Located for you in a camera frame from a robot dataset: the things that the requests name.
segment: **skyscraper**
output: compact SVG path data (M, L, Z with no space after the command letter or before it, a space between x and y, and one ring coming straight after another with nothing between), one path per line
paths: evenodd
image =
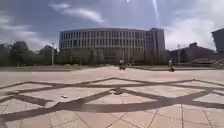
M212 32L214 38L216 51L224 52L224 28Z

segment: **large white building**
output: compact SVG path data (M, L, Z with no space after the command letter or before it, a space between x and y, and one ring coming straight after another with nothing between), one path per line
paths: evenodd
M163 29L151 30L95 28L62 31L60 51L73 57L94 56L98 63L149 61L161 58L165 52Z

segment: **geometric floor pattern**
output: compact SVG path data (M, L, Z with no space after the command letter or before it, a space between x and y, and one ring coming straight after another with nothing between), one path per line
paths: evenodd
M5 128L224 128L224 85L119 77L0 87Z

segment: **ground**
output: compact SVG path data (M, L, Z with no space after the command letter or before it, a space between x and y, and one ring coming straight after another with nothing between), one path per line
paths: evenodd
M224 128L224 70L0 72L8 128Z

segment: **cloud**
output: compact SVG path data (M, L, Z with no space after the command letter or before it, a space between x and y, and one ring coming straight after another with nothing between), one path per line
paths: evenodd
M153 8L154 8L154 11L155 11L155 14L156 14L156 24L157 24L157 27L160 26L160 20L159 20L159 10L158 10L158 6L157 6L157 0L152 0L152 3L153 3Z
M70 17L81 17L99 24L105 23L105 20L100 13L87 8L74 8L70 7L68 3L56 4L53 2L51 2L49 6L63 15L67 15Z
M35 46L38 45L46 45L50 44L50 41L44 38L41 38L37 32L30 31L29 28L31 26L29 25L12 25L13 23L13 17L7 16L3 14L3 12L0 12L0 30L1 35L7 35L10 39L15 40L24 40L28 43L28 45L35 44ZM1 36L1 39L8 40L4 36Z
M224 27L223 0L195 0L191 8L176 11L171 24L165 27L168 49L198 42L200 46L215 49L211 32Z
M70 7L67 3L55 4L53 1L51 1L48 6L52 7L55 10L68 9Z

